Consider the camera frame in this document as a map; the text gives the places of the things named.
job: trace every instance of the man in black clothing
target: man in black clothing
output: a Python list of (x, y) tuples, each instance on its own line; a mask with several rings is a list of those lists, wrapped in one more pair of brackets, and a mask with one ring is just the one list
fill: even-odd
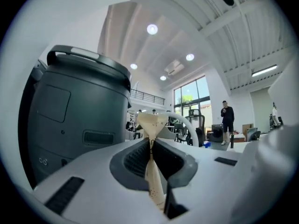
[(225, 145), (226, 143), (229, 143), (227, 132), (229, 131), (229, 135), (231, 135), (234, 131), (235, 115), (233, 108), (228, 106), (228, 103), (225, 100), (222, 102), (222, 104), (223, 109), (221, 110), (221, 117), (223, 117), (223, 142), (221, 145)]

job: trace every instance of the white curved tube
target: white curved tube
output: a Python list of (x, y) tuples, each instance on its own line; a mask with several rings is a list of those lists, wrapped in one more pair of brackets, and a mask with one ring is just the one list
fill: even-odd
[(187, 126), (187, 128), (191, 134), (193, 146), (199, 147), (199, 141), (198, 141), (197, 134), (196, 134), (195, 129), (193, 128), (192, 124), (189, 122), (189, 120), (187, 120), (185, 117), (183, 117), (179, 114), (176, 114), (174, 112), (163, 112), (163, 113), (159, 113), (159, 114), (167, 115), (169, 117), (176, 118), (176, 119), (182, 121)]

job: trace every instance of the black shirt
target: black shirt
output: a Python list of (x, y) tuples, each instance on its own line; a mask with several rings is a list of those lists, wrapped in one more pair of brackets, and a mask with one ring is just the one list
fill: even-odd
[(233, 122), (235, 120), (233, 108), (230, 106), (228, 106), (227, 108), (222, 108), (221, 109), (221, 117), (223, 117), (223, 120), (222, 120), (223, 123)]

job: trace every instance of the beige hourglass-shaped object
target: beige hourglass-shaped object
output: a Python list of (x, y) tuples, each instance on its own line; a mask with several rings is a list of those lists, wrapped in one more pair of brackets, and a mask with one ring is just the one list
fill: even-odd
[(161, 210), (164, 209), (165, 198), (158, 167), (154, 161), (151, 150), (153, 148), (154, 140), (157, 134), (162, 130), (167, 121), (168, 116), (166, 115), (153, 115), (145, 113), (140, 113), (138, 115), (137, 121), (144, 129), (143, 137), (148, 137), (150, 143), (150, 158), (145, 171), (145, 180), (149, 182), (149, 195), (157, 207)]

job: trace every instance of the black metal railing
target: black metal railing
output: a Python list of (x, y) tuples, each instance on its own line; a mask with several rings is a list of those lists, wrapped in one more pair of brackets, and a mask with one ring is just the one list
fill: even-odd
[(136, 91), (136, 90), (132, 90), (130, 92), (130, 97), (132, 98), (136, 98), (136, 99), (142, 99), (148, 102), (152, 102), (152, 103), (156, 103), (159, 105), (164, 105), (164, 98), (158, 97), (158, 96), (154, 96), (154, 95), (150, 95), (141, 91)]

